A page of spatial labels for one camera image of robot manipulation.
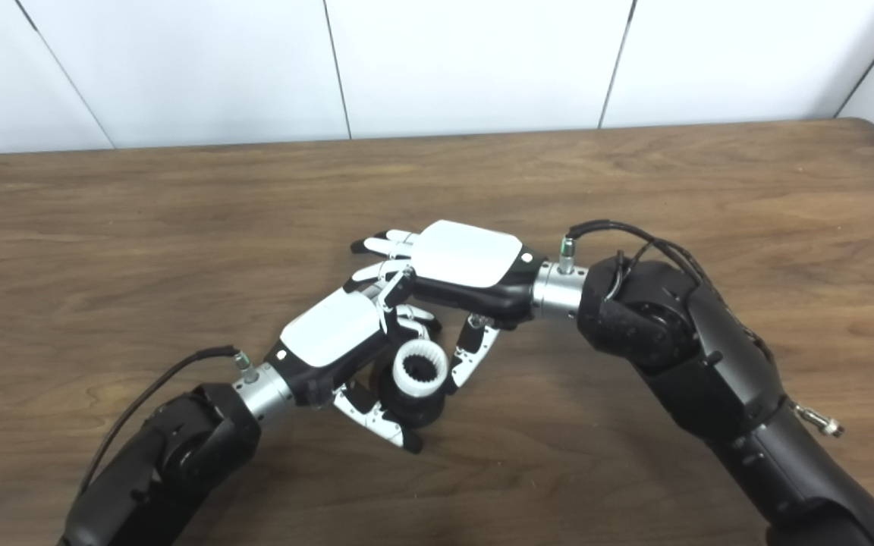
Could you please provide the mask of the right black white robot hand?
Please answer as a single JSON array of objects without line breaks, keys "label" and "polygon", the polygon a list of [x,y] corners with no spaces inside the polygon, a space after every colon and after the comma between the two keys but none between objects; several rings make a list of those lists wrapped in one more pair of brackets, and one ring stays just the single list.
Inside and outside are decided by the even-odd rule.
[{"label": "right black white robot hand", "polygon": [[413,297],[468,313],[444,384],[447,394],[464,386],[501,331],[534,318],[534,284],[547,260],[514,235],[447,220],[420,233],[378,232],[354,241],[351,252],[381,260],[351,274],[343,286],[348,293],[412,267]]}]

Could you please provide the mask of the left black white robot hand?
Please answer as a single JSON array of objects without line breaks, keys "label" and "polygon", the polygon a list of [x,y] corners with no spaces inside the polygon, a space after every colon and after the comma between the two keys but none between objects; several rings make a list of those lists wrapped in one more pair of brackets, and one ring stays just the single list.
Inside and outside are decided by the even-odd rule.
[{"label": "left black white robot hand", "polygon": [[379,438],[419,453],[422,438],[355,376],[406,344],[431,347],[441,330],[441,322],[420,307],[386,306],[380,283],[351,293],[334,290],[282,329],[260,367],[263,385],[243,397],[257,417],[289,404],[333,406]]}]

